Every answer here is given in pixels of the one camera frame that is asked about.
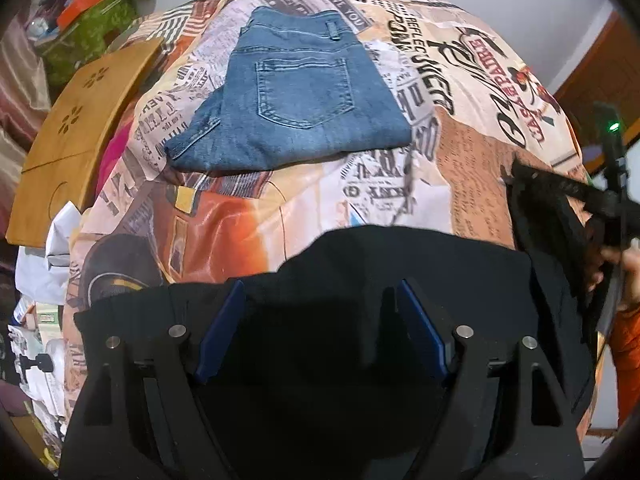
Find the right hand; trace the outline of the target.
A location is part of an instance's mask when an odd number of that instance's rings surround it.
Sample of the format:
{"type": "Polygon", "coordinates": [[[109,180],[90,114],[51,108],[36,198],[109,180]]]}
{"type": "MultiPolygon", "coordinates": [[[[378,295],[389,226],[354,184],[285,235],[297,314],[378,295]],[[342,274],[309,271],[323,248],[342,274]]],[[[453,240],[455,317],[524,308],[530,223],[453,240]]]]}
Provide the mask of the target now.
{"type": "Polygon", "coordinates": [[[587,285],[590,292],[603,281],[602,266],[605,263],[619,264],[625,273],[623,299],[618,310],[632,311],[639,307],[639,251],[629,247],[624,252],[613,247],[591,245],[587,250],[587,285]]]}

